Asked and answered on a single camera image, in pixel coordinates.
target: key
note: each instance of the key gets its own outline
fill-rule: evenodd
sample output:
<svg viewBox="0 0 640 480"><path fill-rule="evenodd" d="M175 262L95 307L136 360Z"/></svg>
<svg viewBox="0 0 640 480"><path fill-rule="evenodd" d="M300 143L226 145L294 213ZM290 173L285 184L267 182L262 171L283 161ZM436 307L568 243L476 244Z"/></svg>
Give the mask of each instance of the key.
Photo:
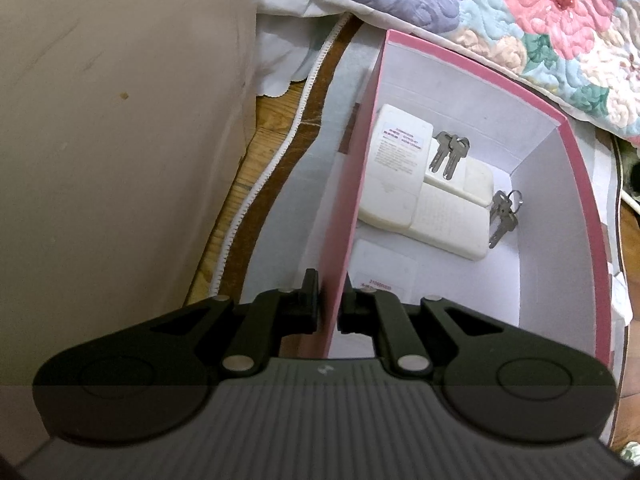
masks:
<svg viewBox="0 0 640 480"><path fill-rule="evenodd" d="M440 145L438 146L438 151L436 152L436 156L433 157L433 160L429 165L429 169L431 170L431 173L437 173L438 170L440 169L440 166L442 166L442 161L447 155L449 155L449 152L450 152L449 143L451 142L451 137L452 136L449 135L447 132L440 132L439 134L436 135L435 139L438 141Z"/></svg>
<svg viewBox="0 0 640 480"><path fill-rule="evenodd" d="M492 224L498 216L506 215L507 210L511 209L513 202L503 191L497 191L491 200L491 209L489 210L489 224Z"/></svg>
<svg viewBox="0 0 640 480"><path fill-rule="evenodd" d="M447 180L451 180L453 172L456 171L456 166L461 158L465 158L469 152L469 139L466 137L460 137L454 135L449 141L449 161L444 168L442 176Z"/></svg>
<svg viewBox="0 0 640 480"><path fill-rule="evenodd" d="M518 218L513 213L511 209L509 209L504 216L500 216L500 225L495 230L495 233L489 238L489 248L493 249L498 242L502 239L502 237L513 231L518 225Z"/></svg>

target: black plastic mount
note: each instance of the black plastic mount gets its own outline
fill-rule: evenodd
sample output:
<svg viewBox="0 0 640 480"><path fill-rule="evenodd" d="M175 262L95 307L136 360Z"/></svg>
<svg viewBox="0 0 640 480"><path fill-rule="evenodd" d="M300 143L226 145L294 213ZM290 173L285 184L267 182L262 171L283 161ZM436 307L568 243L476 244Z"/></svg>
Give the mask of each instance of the black plastic mount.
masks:
<svg viewBox="0 0 640 480"><path fill-rule="evenodd" d="M457 416L500 438L598 437L615 404L613 377L593 357L444 299L401 304L348 280L338 329L371 336L389 373L421 376Z"/></svg>
<svg viewBox="0 0 640 480"><path fill-rule="evenodd" d="M60 353L34 380L47 430L121 446L176 428L221 381L264 370L281 338L315 332L318 286L308 269L299 289L217 296ZM402 304L347 279L338 328L371 336L389 374L431 384L457 418L512 442L598 436L616 399L596 359L447 300Z"/></svg>
<svg viewBox="0 0 640 480"><path fill-rule="evenodd" d="M226 378L256 374L280 340L318 328L318 273L253 303L216 296L63 351L33 399L50 434L85 445L146 440L195 415Z"/></svg>

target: quilted bedspread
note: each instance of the quilted bedspread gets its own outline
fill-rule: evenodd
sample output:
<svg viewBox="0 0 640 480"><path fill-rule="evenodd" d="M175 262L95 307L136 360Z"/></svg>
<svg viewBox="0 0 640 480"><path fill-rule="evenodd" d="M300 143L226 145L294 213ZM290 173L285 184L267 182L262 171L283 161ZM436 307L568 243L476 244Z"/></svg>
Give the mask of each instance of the quilted bedspread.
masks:
<svg viewBox="0 0 640 480"><path fill-rule="evenodd" d="M640 146L640 0L351 1L452 41Z"/></svg>

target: pink flower pattern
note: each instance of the pink flower pattern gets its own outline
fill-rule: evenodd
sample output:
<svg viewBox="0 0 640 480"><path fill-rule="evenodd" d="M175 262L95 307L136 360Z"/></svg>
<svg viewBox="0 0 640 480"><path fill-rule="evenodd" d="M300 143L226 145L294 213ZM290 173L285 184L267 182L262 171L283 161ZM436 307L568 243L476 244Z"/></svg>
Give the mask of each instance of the pink flower pattern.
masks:
<svg viewBox="0 0 640 480"><path fill-rule="evenodd" d="M504 0L516 22L529 34L548 34L565 59L589 52L594 30L607 30L615 0Z"/></svg>

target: black device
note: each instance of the black device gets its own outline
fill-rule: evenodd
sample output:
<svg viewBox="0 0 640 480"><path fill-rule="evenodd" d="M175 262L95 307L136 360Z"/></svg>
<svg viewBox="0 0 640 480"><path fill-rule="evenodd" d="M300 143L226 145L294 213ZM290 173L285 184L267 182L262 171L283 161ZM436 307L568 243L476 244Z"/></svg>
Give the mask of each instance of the black device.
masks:
<svg viewBox="0 0 640 480"><path fill-rule="evenodd" d="M32 480L580 479L632 469L598 436L616 385L596 359L445 299L346 283L343 333L375 358L277 357L318 327L318 274L251 304L215 297L50 359L52 439Z"/></svg>

